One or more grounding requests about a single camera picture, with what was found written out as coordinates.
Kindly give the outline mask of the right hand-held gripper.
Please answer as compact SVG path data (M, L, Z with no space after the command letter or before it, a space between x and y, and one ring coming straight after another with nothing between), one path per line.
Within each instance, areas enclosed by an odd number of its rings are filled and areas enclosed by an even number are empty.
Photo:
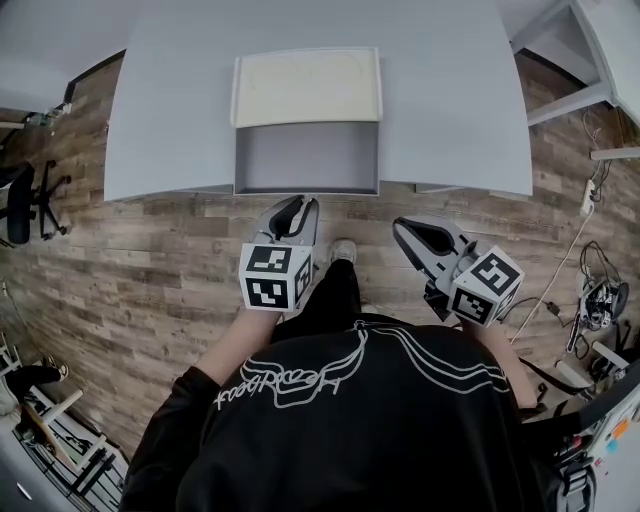
M413 267L429 278L424 299L441 320L454 314L487 327L523 283L523 270L502 249L469 242L445 217L400 217L392 231Z

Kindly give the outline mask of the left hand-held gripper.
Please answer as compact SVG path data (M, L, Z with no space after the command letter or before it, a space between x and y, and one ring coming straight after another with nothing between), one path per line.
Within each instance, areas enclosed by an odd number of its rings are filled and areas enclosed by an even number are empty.
M283 237L303 204L303 195L276 203L259 218L252 240L242 245L239 281L247 309L292 312L310 287L319 219L315 198L306 203L292 237Z

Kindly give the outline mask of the white drawer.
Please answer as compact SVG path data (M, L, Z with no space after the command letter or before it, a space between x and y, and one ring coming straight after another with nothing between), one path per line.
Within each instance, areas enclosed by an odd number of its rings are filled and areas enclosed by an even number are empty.
M236 131L234 193L379 193L376 122L313 122Z

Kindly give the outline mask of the person's right forearm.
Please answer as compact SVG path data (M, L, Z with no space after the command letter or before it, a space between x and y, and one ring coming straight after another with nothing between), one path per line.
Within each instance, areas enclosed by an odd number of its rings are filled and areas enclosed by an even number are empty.
M535 389L526 373L525 366L514 351L504 327L494 322L488 327L468 320L461 321L462 330L481 343L492 354L506 375L520 409L535 408Z

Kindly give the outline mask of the person's left forearm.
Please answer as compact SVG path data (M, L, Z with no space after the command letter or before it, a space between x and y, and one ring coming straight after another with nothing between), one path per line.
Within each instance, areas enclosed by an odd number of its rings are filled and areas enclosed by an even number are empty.
M269 343L281 316L277 311L242 310L195 367L213 383L224 385L250 356Z

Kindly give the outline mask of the grey storage box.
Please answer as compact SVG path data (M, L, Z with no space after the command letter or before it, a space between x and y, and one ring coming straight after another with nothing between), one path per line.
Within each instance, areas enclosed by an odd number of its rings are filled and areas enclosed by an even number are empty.
M235 61L230 122L236 129L382 118L376 48L289 50Z

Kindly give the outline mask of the person's white shoe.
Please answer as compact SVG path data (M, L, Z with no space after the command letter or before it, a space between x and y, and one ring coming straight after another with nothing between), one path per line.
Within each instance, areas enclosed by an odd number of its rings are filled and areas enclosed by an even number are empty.
M330 263L334 264L340 261L349 262L354 265L357 258L357 246L353 240L337 239L330 247Z

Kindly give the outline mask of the person's black trouser leg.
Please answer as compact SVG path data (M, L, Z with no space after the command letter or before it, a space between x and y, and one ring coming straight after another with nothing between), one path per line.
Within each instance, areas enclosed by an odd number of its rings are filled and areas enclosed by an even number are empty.
M281 326L287 326L295 335L337 332L351 326L361 313L354 264L347 259L337 259L318 282L302 311Z

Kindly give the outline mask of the large white table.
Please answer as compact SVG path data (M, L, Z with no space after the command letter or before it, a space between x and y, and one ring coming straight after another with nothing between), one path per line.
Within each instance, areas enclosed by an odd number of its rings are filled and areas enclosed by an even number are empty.
M235 61L315 48L378 51L376 161L331 169L359 134L348 125L280 180L238 169ZM524 98L494 0L162 0L144 11L116 85L106 200L374 195L383 182L531 193Z

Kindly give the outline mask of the person's black printed shirt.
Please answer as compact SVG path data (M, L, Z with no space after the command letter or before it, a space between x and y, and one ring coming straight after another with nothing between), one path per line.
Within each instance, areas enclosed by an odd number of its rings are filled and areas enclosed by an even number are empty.
M461 331L357 321L179 377L121 512L547 512L513 389Z

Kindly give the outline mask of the pile of small bottles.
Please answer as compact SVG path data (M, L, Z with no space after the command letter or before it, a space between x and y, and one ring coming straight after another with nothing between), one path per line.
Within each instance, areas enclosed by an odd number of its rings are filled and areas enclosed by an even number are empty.
M59 119L61 116L67 115L70 113L72 108L71 103L63 103L56 108L50 109L44 113L31 113L26 119L25 123L31 126L40 126L46 127L50 126L54 121Z

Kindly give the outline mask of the small white table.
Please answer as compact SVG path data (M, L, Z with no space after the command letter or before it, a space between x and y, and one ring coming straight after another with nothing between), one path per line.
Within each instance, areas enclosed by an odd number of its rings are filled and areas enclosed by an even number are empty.
M530 127L607 102L640 128L640 0L558 0L511 40L518 53L563 11L576 18L591 51L597 80L575 93L527 113Z

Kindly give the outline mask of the black office chair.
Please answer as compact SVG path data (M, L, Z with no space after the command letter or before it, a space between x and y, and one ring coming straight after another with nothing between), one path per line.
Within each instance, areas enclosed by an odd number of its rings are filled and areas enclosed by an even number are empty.
M63 175L48 186L49 171L57 166L55 160L45 163L41 184L33 189L35 168L28 162L17 166L0 167L0 189L8 188L6 205L0 207L0 221L6 220L7 236L0 236L0 246L14 248L30 240L31 222L39 219L40 238L50 240L57 233L62 236L71 231L70 226L60 225L50 207L52 195L62 185L71 183L70 175Z

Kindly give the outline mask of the white metal rack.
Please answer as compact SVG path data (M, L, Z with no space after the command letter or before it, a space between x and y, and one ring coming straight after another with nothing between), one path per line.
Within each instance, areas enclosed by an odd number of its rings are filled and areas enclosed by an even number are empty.
M78 512L117 512L128 462L102 433L70 415L79 391L57 404L39 388L26 395L30 429L16 438L40 472Z

